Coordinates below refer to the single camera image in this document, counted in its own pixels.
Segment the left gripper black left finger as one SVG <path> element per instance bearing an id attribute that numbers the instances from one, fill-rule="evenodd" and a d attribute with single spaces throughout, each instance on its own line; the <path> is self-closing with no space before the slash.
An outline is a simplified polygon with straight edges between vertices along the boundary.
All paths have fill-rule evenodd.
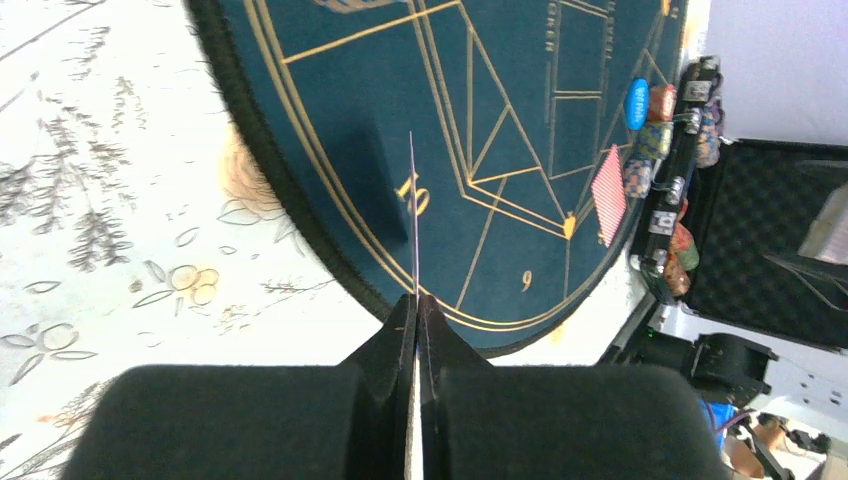
<path id="1" fill-rule="evenodd" d="M 118 376 L 66 479 L 401 479 L 413 297 L 334 366 L 148 365 Z"/>

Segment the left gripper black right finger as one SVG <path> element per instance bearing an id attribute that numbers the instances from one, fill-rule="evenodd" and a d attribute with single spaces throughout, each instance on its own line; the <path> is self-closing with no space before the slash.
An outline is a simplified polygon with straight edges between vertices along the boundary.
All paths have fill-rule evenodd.
<path id="1" fill-rule="evenodd" d="M 428 479 L 723 479 L 694 390 L 664 367 L 497 367 L 418 302 Z"/>

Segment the red card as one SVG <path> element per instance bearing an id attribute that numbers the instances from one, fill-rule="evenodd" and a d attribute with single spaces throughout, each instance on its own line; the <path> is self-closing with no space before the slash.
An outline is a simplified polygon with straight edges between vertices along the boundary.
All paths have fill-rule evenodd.
<path id="1" fill-rule="evenodd" d="M 424 461 L 423 461 L 423 440 L 422 440 L 422 421 L 421 421 L 421 387 L 420 387 L 420 352 L 417 344 L 417 320 L 418 320 L 418 304 L 420 296 L 420 266 L 419 266 L 419 194 L 417 187 L 417 170 L 415 165 L 415 153 L 413 143 L 413 132 L 409 131 L 409 151 L 410 151 L 410 176 L 409 176 L 409 214 L 410 214 L 410 230 L 411 230 L 411 277 L 412 277 L 412 326 L 413 326 L 413 357 L 412 357 L 412 383 L 410 393 L 409 406 L 409 426 L 407 431 L 407 470 L 408 478 L 423 480 L 424 476 Z"/>
<path id="2" fill-rule="evenodd" d="M 627 210 L 617 145 L 611 146 L 601 163 L 591 183 L 591 191 L 599 222 L 599 237 L 602 244 L 609 247 Z"/>

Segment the blue chip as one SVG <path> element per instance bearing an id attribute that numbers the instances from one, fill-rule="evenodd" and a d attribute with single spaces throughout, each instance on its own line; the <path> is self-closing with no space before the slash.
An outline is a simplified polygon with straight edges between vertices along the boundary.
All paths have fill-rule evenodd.
<path id="1" fill-rule="evenodd" d="M 632 155 L 642 160 L 664 160 L 671 148 L 674 125 L 672 122 L 647 122 L 637 136 Z"/>

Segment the blue small blind button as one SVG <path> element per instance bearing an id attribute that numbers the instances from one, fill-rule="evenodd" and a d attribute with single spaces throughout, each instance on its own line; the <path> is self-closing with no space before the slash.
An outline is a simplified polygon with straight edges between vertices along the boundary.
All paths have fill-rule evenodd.
<path id="1" fill-rule="evenodd" d="M 650 107 L 650 85 L 645 78 L 634 79 L 627 90 L 623 111 L 627 128 L 640 130 L 647 120 Z"/>

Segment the grey chip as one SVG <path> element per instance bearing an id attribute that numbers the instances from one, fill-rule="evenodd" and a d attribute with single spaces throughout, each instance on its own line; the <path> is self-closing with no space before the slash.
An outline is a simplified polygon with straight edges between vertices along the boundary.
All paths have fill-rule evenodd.
<path id="1" fill-rule="evenodd" d="M 628 159 L 622 172 L 624 194 L 629 198 L 644 199 L 651 190 L 653 161 L 651 159 Z"/>

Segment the red five chip stack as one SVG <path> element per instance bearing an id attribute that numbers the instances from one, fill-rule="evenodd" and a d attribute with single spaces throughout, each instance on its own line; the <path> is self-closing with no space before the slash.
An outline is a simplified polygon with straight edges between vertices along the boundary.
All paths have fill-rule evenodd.
<path id="1" fill-rule="evenodd" d="M 655 85 L 650 88 L 647 121 L 651 123 L 671 122 L 675 112 L 677 91 L 671 84 Z"/>

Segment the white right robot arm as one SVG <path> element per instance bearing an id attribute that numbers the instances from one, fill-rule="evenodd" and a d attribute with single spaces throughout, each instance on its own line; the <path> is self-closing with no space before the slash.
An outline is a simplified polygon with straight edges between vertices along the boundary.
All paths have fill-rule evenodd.
<path id="1" fill-rule="evenodd" d="M 633 332 L 630 357 L 682 375 L 708 401 L 847 437 L 847 352 L 791 342 L 661 306 Z"/>

